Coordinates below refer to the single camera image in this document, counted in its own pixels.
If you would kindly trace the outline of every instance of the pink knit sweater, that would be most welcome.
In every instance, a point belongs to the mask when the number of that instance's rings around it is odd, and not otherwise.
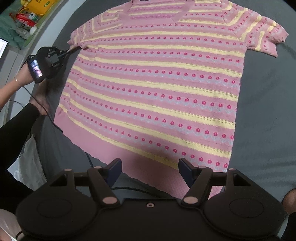
[[[276,57],[287,36],[227,0],[130,1],[72,33],[83,50],[54,121],[93,157],[121,158],[124,173],[181,198],[180,158],[227,170],[246,50]]]

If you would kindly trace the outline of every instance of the bed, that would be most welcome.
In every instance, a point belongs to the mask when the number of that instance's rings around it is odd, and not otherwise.
[[[99,13],[126,1],[87,0],[69,19],[54,46],[68,49],[71,32]],[[229,167],[237,168],[268,191],[280,202],[296,187],[296,12],[283,0],[233,0],[281,24],[289,33],[285,43],[277,46],[278,58],[248,50],[241,79],[236,117],[235,140]],[[79,50],[70,56],[61,73],[49,81],[48,101],[54,115],[67,76]],[[56,130],[48,118],[40,119],[34,127],[40,160],[49,179],[64,168],[84,172],[90,168],[84,151],[73,145]],[[90,157],[93,165],[104,166]],[[115,187],[138,188],[151,193],[116,190],[122,200],[131,198],[168,197],[136,179],[122,174]]]

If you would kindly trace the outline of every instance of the pink flower pattern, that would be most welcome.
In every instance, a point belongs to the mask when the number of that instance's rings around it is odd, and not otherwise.
[[[200,8],[207,8],[209,6],[219,6],[219,4],[201,4]],[[225,31],[226,35],[229,35],[229,31],[236,33],[239,31],[240,26],[243,25],[245,28],[249,22],[251,22],[252,15],[245,14],[243,16],[244,19],[241,19],[236,25],[231,27],[224,28],[223,26],[215,26],[215,25],[200,25],[200,24],[154,24],[154,25],[143,25],[143,26],[123,26],[117,27],[116,29],[125,29],[125,31],[134,31],[137,28],[141,28],[141,31],[146,29],[147,31],[157,31],[159,28],[168,29],[169,31],[183,31],[183,32],[202,32],[202,31],[211,31],[213,33]],[[232,10],[218,13],[188,13],[188,17],[190,18],[211,18],[211,19],[220,19],[232,14]],[[266,22],[261,22],[261,26],[259,31],[265,30]],[[112,22],[99,23],[100,28],[106,28],[110,26]],[[276,31],[280,29],[274,29],[271,33],[266,35],[263,39],[262,48],[268,48],[269,45],[267,41],[270,36],[273,36]],[[113,29],[107,30],[108,33],[112,33]],[[164,45],[173,45],[176,43],[180,43],[184,46],[189,45],[208,45],[214,48],[227,48],[229,51],[238,48],[245,48],[248,45],[248,41],[254,43],[256,38],[256,32],[250,33],[247,35],[247,40],[245,43],[236,41],[236,40],[224,40],[216,39],[213,37],[201,37],[201,36],[190,36],[190,35],[182,35],[182,36],[161,36],[161,35],[147,35],[144,37],[138,36],[128,36],[128,37],[107,37],[103,39],[94,39],[89,43],[90,45],[95,45],[98,43],[116,43],[118,45],[134,45],[135,43],[146,44],[151,43],[155,44],[164,44]],[[100,58],[117,58],[117,59],[133,59],[137,56],[139,58],[162,58],[163,61],[172,61],[174,59],[181,59],[181,62],[190,62],[194,61],[195,63],[203,63],[203,65],[215,64],[216,66],[223,64],[229,69],[235,67],[235,69],[241,69],[244,66],[243,58],[235,57],[232,55],[221,56],[213,53],[193,51],[193,50],[147,50],[147,49],[129,49],[129,50],[107,50],[107,49],[93,49],[86,48],[84,54],[89,57],[98,56]],[[201,87],[209,86],[210,89],[217,90],[218,89],[227,89],[231,93],[238,93],[240,88],[240,79],[237,77],[231,77],[226,74],[217,74],[211,72],[203,72],[196,70],[189,70],[186,68],[170,68],[170,67],[154,67],[151,66],[146,68],[144,66],[135,65],[126,65],[126,64],[104,64],[99,61],[89,61],[85,59],[81,59],[81,57],[77,57],[77,66],[80,68],[91,69],[95,68],[98,71],[98,74],[105,76],[112,76],[116,74],[116,77],[122,76],[124,79],[129,80],[148,80],[150,82],[164,82],[167,84],[173,85],[182,85],[188,87]],[[77,82],[83,88],[91,88],[94,90],[98,90],[98,93],[102,95],[108,95],[108,93],[112,92],[112,98],[118,98],[120,100],[134,101],[138,103],[149,103],[150,106],[166,108],[166,109],[174,109],[176,106],[180,112],[191,113],[194,115],[202,115],[202,116],[219,116],[219,114],[226,115],[229,117],[232,122],[235,120],[235,114],[237,111],[237,106],[234,101],[229,101],[223,98],[212,98],[212,97],[204,97],[203,95],[196,94],[187,94],[184,91],[179,91],[178,89],[164,90],[161,88],[152,88],[147,86],[134,86],[133,84],[117,84],[111,81],[103,81],[93,79],[92,77],[86,76],[80,72],[77,72],[75,69],[72,69],[71,78],[73,81]],[[195,166],[198,165],[206,165],[214,170],[225,171],[228,168],[228,163],[222,161],[220,158],[216,156],[208,155],[199,151],[192,151],[190,148],[186,148],[183,146],[175,145],[169,140],[159,139],[152,137],[150,135],[143,134],[141,132],[128,130],[122,128],[117,125],[112,125],[108,122],[104,122],[103,120],[96,118],[95,116],[83,113],[83,110],[78,109],[77,107],[71,104],[70,99],[74,99],[78,103],[81,103],[85,107],[92,109],[102,115],[106,113],[105,116],[110,116],[111,118],[124,116],[126,118],[126,122],[129,123],[137,123],[141,126],[153,129],[156,126],[161,127],[162,132],[165,133],[182,133],[182,138],[187,140],[187,136],[192,138],[192,135],[195,136],[194,140],[196,142],[200,142],[203,140],[207,140],[209,145],[211,143],[228,143],[232,145],[234,140],[234,131],[225,128],[216,128],[215,126],[202,124],[199,122],[192,122],[186,119],[177,118],[175,115],[167,115],[162,114],[162,112],[154,112],[149,109],[141,109],[135,108],[132,106],[123,106],[120,104],[114,104],[113,102],[104,101],[99,98],[89,96],[71,84],[67,85],[68,88],[71,88],[71,92],[69,89],[65,89],[66,92],[70,94],[70,98],[68,96],[61,96],[61,103],[64,103],[64,106],[68,108],[68,115],[71,115],[73,118],[81,121],[83,124],[87,126],[91,126],[94,130],[99,133],[108,135],[114,135],[114,138],[119,138],[121,140],[127,140],[129,145],[143,145],[145,147],[150,146],[150,150],[155,150],[158,148],[158,153],[161,155],[162,152],[165,152],[165,155],[172,155],[174,160],[178,160],[180,157],[185,157],[190,162],[192,162]]]

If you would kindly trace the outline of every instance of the black cable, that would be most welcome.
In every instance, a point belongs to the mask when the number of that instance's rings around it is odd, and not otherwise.
[[[154,195],[154,194],[152,194],[152,193],[150,193],[150,192],[143,191],[143,190],[138,189],[138,188],[115,187],[115,188],[111,188],[111,190],[131,190],[131,191],[142,192],[142,193],[145,193],[145,194],[151,195],[151,196],[156,197],[156,198],[161,198],[160,196]]]
[[[15,102],[15,103],[18,103],[18,104],[20,104],[24,108],[24,106],[21,103],[15,101],[15,100],[8,100],[7,102]]]
[[[22,231],[18,232],[18,234],[15,236],[15,239],[17,240],[17,238],[18,238],[22,233],[23,233]]]
[[[47,112],[47,110],[44,108],[43,105],[41,105],[37,100],[36,98],[26,89],[25,86],[23,86],[23,88],[31,95],[31,97],[45,110],[50,122],[54,125],[55,128],[57,128],[60,132],[63,133],[63,131],[53,122],[52,118],[50,117],[49,113]]]
[[[89,160],[89,164],[91,165],[91,167],[94,167],[93,163],[91,162],[91,158],[89,157],[89,154],[87,152],[84,152],[87,156],[87,159]]]

